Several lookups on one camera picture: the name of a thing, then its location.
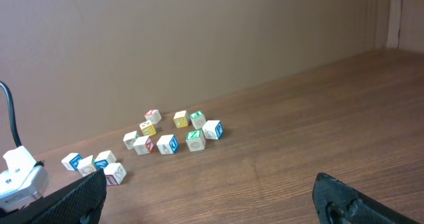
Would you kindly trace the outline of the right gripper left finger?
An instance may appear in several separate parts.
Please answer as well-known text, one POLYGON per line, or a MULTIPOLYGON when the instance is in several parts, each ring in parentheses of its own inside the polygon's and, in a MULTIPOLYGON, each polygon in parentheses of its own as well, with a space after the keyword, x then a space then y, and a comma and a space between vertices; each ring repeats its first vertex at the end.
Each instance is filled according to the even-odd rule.
POLYGON ((11 213, 1 212, 1 224, 98 224, 107 196, 103 170, 11 213))

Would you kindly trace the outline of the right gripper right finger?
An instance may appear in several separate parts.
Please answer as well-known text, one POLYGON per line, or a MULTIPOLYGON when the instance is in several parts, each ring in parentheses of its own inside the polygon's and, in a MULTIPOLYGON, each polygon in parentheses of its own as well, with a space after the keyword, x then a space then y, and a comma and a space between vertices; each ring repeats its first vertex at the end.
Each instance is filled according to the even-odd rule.
POLYGON ((321 224, 419 224, 323 172, 312 200, 321 224))

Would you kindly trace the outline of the red striped wooden block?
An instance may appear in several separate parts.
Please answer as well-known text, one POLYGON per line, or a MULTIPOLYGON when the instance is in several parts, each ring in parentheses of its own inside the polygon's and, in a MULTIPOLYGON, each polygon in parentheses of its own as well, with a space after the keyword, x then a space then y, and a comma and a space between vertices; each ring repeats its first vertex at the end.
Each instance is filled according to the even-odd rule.
POLYGON ((108 186, 120 185, 127 175, 126 170, 120 162, 108 164, 107 167, 103 169, 103 171, 108 186))

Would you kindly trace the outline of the blue D wooden block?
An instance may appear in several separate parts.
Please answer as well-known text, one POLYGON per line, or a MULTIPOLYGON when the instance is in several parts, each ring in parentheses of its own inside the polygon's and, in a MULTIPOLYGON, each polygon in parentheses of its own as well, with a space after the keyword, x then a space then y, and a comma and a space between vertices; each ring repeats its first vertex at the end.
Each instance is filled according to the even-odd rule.
POLYGON ((175 135, 162 135, 156 143, 161 154, 175 154, 179 148, 179 143, 175 135))

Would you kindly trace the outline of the green Z wooden block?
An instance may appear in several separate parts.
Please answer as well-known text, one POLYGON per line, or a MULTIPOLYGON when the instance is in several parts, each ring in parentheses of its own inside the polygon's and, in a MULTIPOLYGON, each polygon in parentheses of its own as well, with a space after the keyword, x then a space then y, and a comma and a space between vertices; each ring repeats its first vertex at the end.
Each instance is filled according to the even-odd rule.
POLYGON ((206 140, 201 129, 190 131, 186 136, 186 143, 191 152, 205 149, 206 140))

